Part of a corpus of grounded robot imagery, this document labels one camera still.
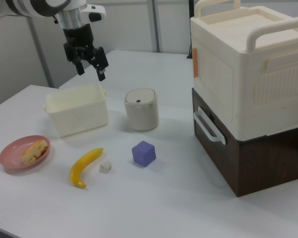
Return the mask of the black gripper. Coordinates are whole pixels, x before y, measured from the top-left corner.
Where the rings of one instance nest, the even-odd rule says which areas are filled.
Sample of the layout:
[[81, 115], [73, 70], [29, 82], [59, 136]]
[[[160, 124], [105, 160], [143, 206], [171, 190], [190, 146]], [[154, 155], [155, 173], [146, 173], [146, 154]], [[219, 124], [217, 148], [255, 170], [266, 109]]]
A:
[[105, 69], [109, 66], [105, 51], [102, 47], [94, 48], [93, 33], [90, 24], [75, 29], [63, 30], [66, 43], [64, 50], [69, 62], [76, 67], [78, 75], [84, 74], [84, 67], [81, 63], [82, 53], [86, 53], [90, 58], [90, 64], [95, 68], [98, 80], [105, 79]]

